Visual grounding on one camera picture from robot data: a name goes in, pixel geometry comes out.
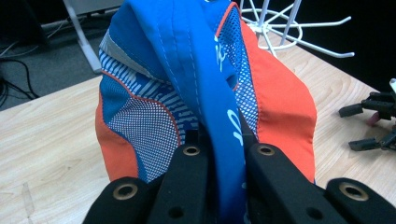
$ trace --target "black clamp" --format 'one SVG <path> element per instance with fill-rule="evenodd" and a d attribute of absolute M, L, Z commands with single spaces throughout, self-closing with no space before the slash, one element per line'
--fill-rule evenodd
<path fill-rule="evenodd" d="M 369 187 L 337 178 L 322 189 L 281 149 L 259 143 L 243 117 L 241 126 L 250 223 L 395 223 L 395 207 Z M 83 223 L 218 223 L 211 150 L 201 127 L 187 133 L 164 175 L 148 184 L 131 177 L 111 182 Z"/>
<path fill-rule="evenodd" d="M 390 86 L 394 89 L 392 92 L 371 92 L 370 96 L 362 100 L 360 104 L 348 105 L 342 107 L 338 113 L 341 118 L 350 117 L 363 113 L 363 109 L 374 110 L 375 121 L 380 119 L 391 120 L 396 117 L 396 79 L 390 81 Z M 376 148 L 384 150 L 396 150 L 396 130 L 392 130 L 389 134 L 380 140 L 375 138 L 367 138 L 358 141 L 349 142 L 349 146 L 355 151 L 365 151 Z"/>

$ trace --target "wire stand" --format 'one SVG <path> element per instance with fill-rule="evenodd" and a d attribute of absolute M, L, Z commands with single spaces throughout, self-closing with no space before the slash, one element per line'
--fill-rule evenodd
<path fill-rule="evenodd" d="M 256 33 L 258 38 L 260 36 L 264 37 L 266 45 L 263 44 L 262 42 L 259 42 L 258 47 L 260 49 L 265 49 L 265 50 L 271 51 L 271 53 L 275 57 L 276 57 L 276 50 L 287 49 L 287 48 L 295 46 L 296 44 L 300 44 L 302 46 L 317 50 L 321 53 L 325 53 L 325 54 L 333 56 L 335 58 L 347 58 L 347 57 L 353 57 L 355 55 L 354 52 L 337 53 L 337 52 L 331 51 L 329 49 L 325 49 L 325 48 L 316 46 L 314 44 L 308 43 L 306 41 L 303 41 L 303 28 L 337 26 L 337 25 L 341 25 L 341 24 L 351 20 L 351 17 L 346 17 L 345 19 L 343 19 L 341 21 L 299 24 L 295 20 L 295 18 L 296 18 L 298 9 L 301 4 L 301 0 L 295 0 L 293 4 L 284 8 L 280 12 L 276 12 L 276 11 L 268 9 L 270 0 L 264 0 L 264 2 L 262 4 L 262 8 L 255 8 L 252 0 L 249 0 L 250 7 L 243 8 L 244 2 L 245 2 L 244 0 L 240 1 L 240 10 L 241 10 L 241 14 L 242 14 L 242 20 L 247 23 L 247 25 L 250 27 L 250 29 L 253 30 L 253 32 Z M 285 15 L 285 13 L 288 12 L 289 10 L 291 10 L 289 16 Z M 244 13 L 253 13 L 255 21 L 244 17 Z M 267 14 L 273 15 L 273 16 L 266 21 L 265 17 Z M 273 22 L 276 19 L 286 20 L 287 23 L 286 24 L 273 24 Z M 278 28 L 278 29 L 283 28 L 283 30 L 284 30 L 283 33 L 276 30 L 276 28 Z M 297 32 L 298 32 L 297 37 L 288 35 L 290 28 L 297 29 Z M 273 45 L 273 43 L 271 42 L 271 40 L 269 38 L 269 33 L 274 33 L 276 35 L 281 36 L 281 41 L 280 41 L 279 45 L 277 45 L 277 46 Z M 286 39 L 288 39 L 290 41 L 290 43 L 285 45 Z"/>
<path fill-rule="evenodd" d="M 78 34 L 78 43 L 82 49 L 82 52 L 84 52 L 84 55 L 87 58 L 92 71 L 96 74 L 100 74 L 102 71 L 102 65 L 100 64 L 99 59 L 96 56 L 95 52 L 93 51 L 90 42 L 87 40 L 87 38 L 84 35 L 84 32 L 81 29 L 81 25 L 79 24 L 75 10 L 73 9 L 69 0 L 64 0 L 64 5 Z"/>

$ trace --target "white wire rack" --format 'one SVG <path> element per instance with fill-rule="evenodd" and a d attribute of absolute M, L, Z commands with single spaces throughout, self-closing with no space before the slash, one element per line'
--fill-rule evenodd
<path fill-rule="evenodd" d="M 81 29 L 81 25 L 78 21 L 78 15 L 84 14 L 88 12 L 94 12 L 97 10 L 109 9 L 113 7 L 119 7 L 122 4 L 123 0 L 64 0 L 64 5 L 66 7 L 67 13 L 78 34 L 78 43 L 84 53 L 85 57 L 90 64 L 92 71 L 96 74 L 100 74 L 102 72 L 102 65 L 99 62 L 99 59 L 92 49 L 90 42 L 84 35 L 84 32 Z"/>
<path fill-rule="evenodd" d="M 320 46 L 308 43 L 303 41 L 303 28 L 308 27 L 326 27 L 326 26 L 337 26 L 341 25 L 349 20 L 351 17 L 346 17 L 341 21 L 332 21 L 332 22 L 316 22 L 316 23 L 302 23 L 299 24 L 295 18 L 297 16 L 298 9 L 300 7 L 302 0 L 295 0 L 293 4 L 289 5 L 288 7 L 284 8 L 283 10 L 276 12 L 273 10 L 268 9 L 270 0 L 264 0 L 262 4 L 262 8 L 256 8 L 254 6 L 253 0 L 248 0 L 250 6 L 244 8 L 245 1 L 240 1 L 240 10 L 242 14 L 242 20 L 247 23 L 247 25 L 256 33 L 259 37 L 262 35 L 265 39 L 265 43 L 259 42 L 259 48 L 271 51 L 271 53 L 276 57 L 276 50 L 287 49 L 290 47 L 295 46 L 296 44 L 300 44 L 302 46 L 306 46 L 308 48 L 317 50 L 319 52 L 325 53 L 327 55 L 333 56 L 335 58 L 347 58 L 353 57 L 355 55 L 354 52 L 348 53 L 337 53 L 331 51 L 329 49 L 322 48 Z M 244 17 L 246 13 L 253 13 L 254 21 L 247 19 Z M 274 24 L 276 19 L 282 19 L 286 23 L 285 24 Z M 276 28 L 283 28 L 283 32 L 279 32 Z M 294 37 L 288 35 L 290 28 L 297 29 L 298 36 Z M 281 36 L 280 43 L 278 45 L 274 45 L 269 38 L 269 33 L 274 33 L 276 35 Z"/>

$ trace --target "seam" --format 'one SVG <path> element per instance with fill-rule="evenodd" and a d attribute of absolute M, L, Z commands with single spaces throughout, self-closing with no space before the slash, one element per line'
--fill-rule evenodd
<path fill-rule="evenodd" d="M 161 48 L 162 48 L 162 50 L 163 50 L 163 57 L 165 58 L 166 66 L 168 67 L 169 72 L 170 72 L 171 75 L 172 75 L 172 79 L 173 79 L 174 82 L 176 83 L 176 86 L 175 86 L 174 88 L 176 88 L 178 92 L 181 92 L 181 91 L 180 91 L 180 88 L 179 88 L 179 86 L 178 86 L 178 83 L 177 83 L 177 79 L 176 79 L 176 77 L 175 77 L 175 73 L 173 72 L 173 70 L 172 70 L 172 68 L 171 68 L 171 65 L 169 64 L 168 58 L 166 57 L 166 51 L 165 51 L 165 48 L 163 47 L 163 37 L 161 36 L 161 32 L 160 32 L 158 20 L 159 20 L 159 19 L 158 19 L 158 14 L 157 14 L 156 29 L 157 29 L 158 37 L 160 38 Z"/>
<path fill-rule="evenodd" d="M 154 72 L 153 69 L 151 69 L 151 67 L 146 64 L 145 62 L 143 62 L 139 57 L 137 57 L 131 50 L 129 50 L 128 48 L 126 48 L 126 46 L 120 41 L 120 39 L 117 36 L 114 37 L 110 37 L 112 39 L 114 39 L 113 43 L 122 51 L 125 52 L 126 55 L 130 54 L 131 56 L 133 56 L 133 60 L 136 61 L 138 64 L 141 64 L 141 66 L 145 67 L 146 70 L 148 70 L 148 72 L 152 75 L 155 76 L 157 75 L 157 73 Z"/>
<path fill-rule="evenodd" d="M 231 2 L 230 5 L 228 5 L 228 7 L 226 8 L 226 10 L 223 12 L 223 14 L 220 14 L 220 16 L 222 16 L 221 20 L 217 23 L 217 25 L 215 26 L 215 29 L 217 28 L 217 31 L 215 32 L 215 36 L 219 37 L 222 25 L 224 24 L 224 22 L 227 20 L 228 16 L 230 15 L 231 10 L 237 7 L 237 4 L 235 2 Z"/>
<path fill-rule="evenodd" d="M 105 101 L 103 100 L 103 96 L 102 96 L 101 92 L 99 92 L 99 105 L 101 107 L 100 107 L 100 109 L 99 109 L 99 107 L 97 108 L 96 116 L 95 116 L 95 119 L 96 119 L 96 121 L 95 121 L 95 131 L 96 131 L 96 136 L 98 138 L 98 141 L 99 141 L 99 135 L 97 135 L 97 134 L 98 134 L 98 129 L 100 129 L 101 132 L 104 132 L 106 135 L 114 135 L 114 136 L 119 137 L 119 138 L 123 139 L 124 141 L 128 142 L 129 146 L 131 146 L 131 148 L 133 149 L 132 153 L 134 155 L 134 159 L 135 159 L 136 163 L 134 164 L 135 165 L 135 171 L 133 171 L 134 173 L 131 175 L 131 173 L 130 173 L 131 170 L 128 170 L 127 173 L 129 175 L 133 176 L 133 177 L 139 177 L 140 167 L 138 166 L 137 154 L 134 151 L 134 146 L 127 139 L 125 139 L 122 135 L 119 135 L 117 132 L 114 132 L 114 130 L 112 130 L 110 127 L 108 127 L 106 125 L 105 116 L 104 116 Z M 108 171 L 108 169 L 110 169 L 110 167 L 108 167 L 107 159 L 105 159 L 105 164 L 106 164 L 106 169 Z M 114 173 L 108 173 L 108 176 L 109 176 L 110 179 L 115 179 L 116 178 L 116 177 L 114 177 Z"/>
<path fill-rule="evenodd" d="M 189 51 L 190 51 L 190 57 L 192 59 L 192 73 L 194 75 L 194 86 L 195 86 L 195 100 L 196 103 L 198 105 L 198 113 L 199 116 L 202 117 L 202 111 L 201 111 L 201 104 L 200 104 L 200 100 L 199 100 L 199 92 L 198 92 L 198 81 L 197 81 L 197 74 L 196 74 L 196 69 L 195 69 L 195 62 L 194 62 L 194 57 L 192 56 L 192 50 L 191 50 L 191 34 L 190 34 L 190 27 L 187 27 L 187 35 L 189 38 Z"/>
<path fill-rule="evenodd" d="M 169 111 L 169 109 L 168 109 L 164 104 L 162 104 L 162 103 L 159 102 L 159 101 L 153 100 L 153 99 L 148 99 L 148 98 L 140 97 L 140 96 L 137 96 L 137 95 L 133 94 L 133 93 L 129 90 L 129 88 L 128 88 L 122 81 L 120 81 L 119 79 L 115 78 L 114 75 L 108 73 L 107 71 L 102 71 L 102 72 L 103 72 L 103 74 L 104 74 L 105 76 L 111 77 L 111 78 L 113 78 L 114 80 L 116 80 L 118 83 L 120 83 L 121 86 L 122 86 L 125 90 L 128 91 L 128 94 L 129 94 L 132 98 L 135 98 L 135 99 L 141 100 L 141 101 L 151 102 L 151 103 L 154 103 L 154 104 L 159 105 L 159 106 L 166 112 L 166 114 L 168 114 L 169 118 L 171 119 L 171 121 L 172 121 L 172 123 L 173 123 L 173 125 L 174 125 L 174 128 L 175 128 L 175 130 L 176 130 L 177 145 L 178 145 L 178 146 L 181 145 L 181 137 L 180 137 L 180 131 L 179 131 L 178 127 L 177 127 L 177 121 L 176 121 L 175 117 L 172 115 L 172 113 Z"/>

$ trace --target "black cable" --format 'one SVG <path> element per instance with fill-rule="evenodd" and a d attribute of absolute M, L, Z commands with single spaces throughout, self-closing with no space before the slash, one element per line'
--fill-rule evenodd
<path fill-rule="evenodd" d="M 8 97 L 8 85 L 4 82 L 2 79 L 2 82 L 0 83 L 2 85 L 2 91 L 0 92 L 0 107 L 3 106 L 6 103 L 7 97 Z"/>
<path fill-rule="evenodd" d="M 40 97 L 39 95 L 37 95 L 37 94 L 33 91 L 32 84 L 31 84 L 31 81 L 30 81 L 29 68 L 28 68 L 28 66 L 26 65 L 26 63 L 24 63 L 24 62 L 22 62 L 22 61 L 19 61 L 19 60 L 16 60 L 16 59 L 0 59 L 0 62 L 4 62 L 4 63 L 14 62 L 14 63 L 22 64 L 23 67 L 25 68 L 25 71 L 26 71 L 27 86 L 28 86 L 28 88 L 29 88 L 30 93 L 31 93 L 34 97 L 30 96 L 30 95 L 29 95 L 29 92 L 26 92 L 26 91 L 22 90 L 21 88 L 15 86 L 14 84 L 12 84 L 12 83 L 10 83 L 10 82 L 8 82 L 8 81 L 5 81 L 6 84 L 9 84 L 9 85 L 11 85 L 12 87 L 15 87 L 14 89 L 20 90 L 22 93 L 24 93 L 25 95 L 27 95 L 27 96 L 29 97 L 29 99 L 31 99 L 31 100 Z"/>
<path fill-rule="evenodd" d="M 18 92 L 24 94 L 27 98 L 29 98 L 29 100 L 34 100 L 34 99 L 35 99 L 35 98 L 32 97 L 31 95 L 29 95 L 29 92 L 24 91 L 23 89 L 21 89 L 21 88 L 19 88 L 18 86 L 16 86 L 16 85 L 10 83 L 9 81 L 4 80 L 4 82 L 6 83 L 6 86 L 7 86 L 7 87 L 11 87 L 12 89 L 14 89 L 14 91 L 18 91 Z"/>

